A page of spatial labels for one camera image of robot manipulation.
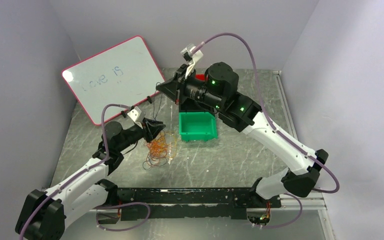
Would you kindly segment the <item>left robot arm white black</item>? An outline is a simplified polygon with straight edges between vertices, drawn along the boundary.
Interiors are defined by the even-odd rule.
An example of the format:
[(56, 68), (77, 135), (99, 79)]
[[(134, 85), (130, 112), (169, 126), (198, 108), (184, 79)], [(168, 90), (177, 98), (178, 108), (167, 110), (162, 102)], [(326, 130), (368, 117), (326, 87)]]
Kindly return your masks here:
[(154, 140), (165, 128), (158, 120), (143, 118), (124, 129), (111, 121), (102, 128), (98, 150), (75, 173), (46, 190), (31, 191), (15, 225), (21, 240), (59, 240), (77, 219), (96, 207), (114, 207), (118, 187), (107, 177), (124, 159), (122, 152), (143, 139)]

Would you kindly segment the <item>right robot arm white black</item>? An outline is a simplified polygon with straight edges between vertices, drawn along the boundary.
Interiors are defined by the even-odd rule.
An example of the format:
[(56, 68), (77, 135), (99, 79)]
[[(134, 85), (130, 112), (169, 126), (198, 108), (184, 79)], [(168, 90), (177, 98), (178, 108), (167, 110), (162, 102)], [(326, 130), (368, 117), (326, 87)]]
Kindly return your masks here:
[(270, 122), (257, 102), (238, 92), (239, 75), (228, 64), (212, 64), (203, 80), (196, 78), (195, 71), (187, 75), (187, 69), (183, 64), (170, 80), (157, 85), (156, 90), (178, 105), (190, 100), (216, 111), (225, 125), (255, 139), (287, 166), (254, 182), (249, 199), (255, 207), (262, 207), (276, 195), (290, 193), (305, 198), (314, 191), (321, 165), (329, 156), (326, 151), (305, 147)]

